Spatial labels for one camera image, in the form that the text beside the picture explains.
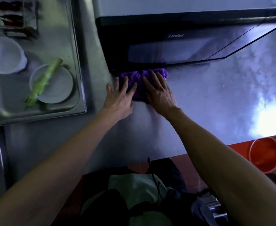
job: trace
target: stainless steel sink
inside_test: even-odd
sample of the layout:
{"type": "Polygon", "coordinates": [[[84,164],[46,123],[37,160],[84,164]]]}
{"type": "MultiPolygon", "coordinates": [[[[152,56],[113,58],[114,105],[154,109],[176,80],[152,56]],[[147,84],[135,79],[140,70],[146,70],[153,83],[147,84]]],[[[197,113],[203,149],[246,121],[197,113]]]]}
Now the stainless steel sink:
{"type": "Polygon", "coordinates": [[[0,125],[47,119],[84,113],[87,111],[78,58],[71,0],[38,0],[39,38],[15,39],[28,58],[25,70],[11,75],[0,75],[0,125]],[[24,100],[30,93],[29,78],[40,65],[49,64],[61,57],[73,76],[74,88],[63,102],[45,104],[38,102],[33,108],[24,109],[24,100]]]}

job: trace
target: purple cloth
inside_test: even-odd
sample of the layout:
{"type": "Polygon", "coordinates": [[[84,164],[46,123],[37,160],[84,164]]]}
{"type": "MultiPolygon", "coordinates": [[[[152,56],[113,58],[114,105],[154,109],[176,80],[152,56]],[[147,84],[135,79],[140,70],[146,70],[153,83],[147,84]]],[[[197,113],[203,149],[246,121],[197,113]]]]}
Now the purple cloth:
{"type": "Polygon", "coordinates": [[[129,78],[129,85],[127,88],[127,92],[132,89],[133,85],[135,82],[137,82],[138,87],[137,90],[133,96],[133,99],[139,100],[139,101],[147,101],[146,93],[149,92],[147,87],[145,86],[143,82],[143,77],[145,76],[147,80],[155,87],[153,78],[151,77],[151,71],[153,72],[159,72],[163,78],[165,77],[166,79],[168,78],[168,73],[165,69],[160,68],[160,69],[154,69],[154,70],[140,70],[140,71],[133,71],[133,72],[125,72],[125,73],[120,73],[118,75],[119,77],[119,87],[120,89],[123,86],[123,83],[125,81],[125,76],[128,76],[129,78]]]}

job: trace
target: left hand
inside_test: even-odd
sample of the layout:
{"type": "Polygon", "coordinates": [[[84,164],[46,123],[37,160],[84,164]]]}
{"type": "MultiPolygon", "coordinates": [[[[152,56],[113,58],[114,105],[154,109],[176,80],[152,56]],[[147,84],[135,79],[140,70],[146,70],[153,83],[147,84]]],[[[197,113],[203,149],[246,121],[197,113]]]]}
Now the left hand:
{"type": "Polygon", "coordinates": [[[133,88],[127,93],[128,83],[129,78],[125,76],[125,82],[119,91],[119,79],[117,77],[114,92],[110,83],[107,84],[107,98],[103,108],[115,114],[118,120],[126,118],[133,111],[132,98],[137,89],[137,83],[134,83],[133,88]]]}

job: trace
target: dish rack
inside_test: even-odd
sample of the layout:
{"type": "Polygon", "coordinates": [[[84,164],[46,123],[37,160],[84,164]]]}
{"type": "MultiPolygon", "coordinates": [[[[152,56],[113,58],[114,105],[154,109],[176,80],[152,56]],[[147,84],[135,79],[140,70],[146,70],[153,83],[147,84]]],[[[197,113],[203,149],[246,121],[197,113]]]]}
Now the dish rack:
{"type": "Polygon", "coordinates": [[[8,37],[38,37],[37,0],[0,0],[0,29],[8,37]]]}

